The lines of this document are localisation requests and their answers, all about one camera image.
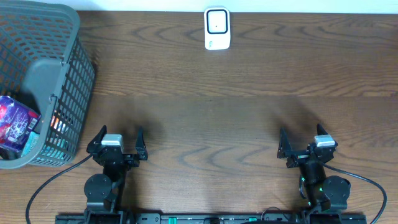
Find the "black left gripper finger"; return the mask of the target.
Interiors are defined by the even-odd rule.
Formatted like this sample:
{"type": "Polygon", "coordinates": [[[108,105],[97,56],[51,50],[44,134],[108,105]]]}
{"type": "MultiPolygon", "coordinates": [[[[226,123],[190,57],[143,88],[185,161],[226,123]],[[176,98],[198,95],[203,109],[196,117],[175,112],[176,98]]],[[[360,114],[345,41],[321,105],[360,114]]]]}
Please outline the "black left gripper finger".
{"type": "Polygon", "coordinates": [[[89,142],[87,145],[86,151],[89,154],[97,154],[101,150],[102,140],[107,133],[106,125],[100,129],[99,133],[89,142]]]}
{"type": "Polygon", "coordinates": [[[138,129],[135,150],[137,151],[137,155],[139,156],[140,160],[148,160],[148,152],[144,141],[144,132],[142,127],[138,129]]]}

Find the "teal snack wrapper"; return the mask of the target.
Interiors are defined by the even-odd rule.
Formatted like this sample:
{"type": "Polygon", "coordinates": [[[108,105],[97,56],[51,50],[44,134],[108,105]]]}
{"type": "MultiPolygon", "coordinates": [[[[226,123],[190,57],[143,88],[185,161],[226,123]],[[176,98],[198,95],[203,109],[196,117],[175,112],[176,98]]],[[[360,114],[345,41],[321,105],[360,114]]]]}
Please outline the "teal snack wrapper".
{"type": "Polygon", "coordinates": [[[31,132],[29,134],[29,138],[22,150],[21,157],[26,156],[28,153],[30,153],[31,150],[33,150],[33,148],[37,144],[38,138],[39,138],[39,134],[37,134],[35,132],[31,132]]]}

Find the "red purple pad package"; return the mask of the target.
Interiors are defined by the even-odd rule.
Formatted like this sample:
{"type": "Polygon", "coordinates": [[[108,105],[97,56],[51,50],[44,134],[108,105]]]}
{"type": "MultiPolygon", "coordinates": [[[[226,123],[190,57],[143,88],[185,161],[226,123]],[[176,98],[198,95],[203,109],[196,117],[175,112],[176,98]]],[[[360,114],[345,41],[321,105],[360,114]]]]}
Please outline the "red purple pad package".
{"type": "Polygon", "coordinates": [[[41,115],[10,96],[1,96],[1,148],[20,152],[41,115]]]}

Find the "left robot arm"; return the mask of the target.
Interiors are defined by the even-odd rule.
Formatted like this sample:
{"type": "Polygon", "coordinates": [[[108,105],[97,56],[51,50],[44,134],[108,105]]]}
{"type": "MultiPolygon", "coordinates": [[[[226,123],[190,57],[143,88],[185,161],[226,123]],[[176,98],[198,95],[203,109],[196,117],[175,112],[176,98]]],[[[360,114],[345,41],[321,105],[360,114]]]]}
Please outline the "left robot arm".
{"type": "Polygon", "coordinates": [[[135,150],[135,154],[125,153],[123,137],[120,134],[108,134],[106,126],[90,141],[86,151],[103,167],[103,172],[92,175],[85,183],[87,202],[83,223],[136,222],[132,212],[121,208],[121,200],[127,172],[138,167],[140,161],[148,159],[142,128],[137,133],[135,150]]]}

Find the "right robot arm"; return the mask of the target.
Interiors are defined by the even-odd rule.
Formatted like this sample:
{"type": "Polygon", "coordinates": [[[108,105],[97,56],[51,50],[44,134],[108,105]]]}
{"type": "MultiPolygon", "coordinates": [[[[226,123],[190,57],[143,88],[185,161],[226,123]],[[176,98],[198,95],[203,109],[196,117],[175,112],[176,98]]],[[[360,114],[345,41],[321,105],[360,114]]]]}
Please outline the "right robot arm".
{"type": "Polygon", "coordinates": [[[343,223],[351,184],[340,176],[327,176],[324,170],[337,145],[320,124],[313,142],[299,151],[292,148],[285,130],[280,130],[277,158],[285,159],[288,168],[300,169],[299,191],[309,202],[309,209],[302,213],[304,223],[343,223]]]}

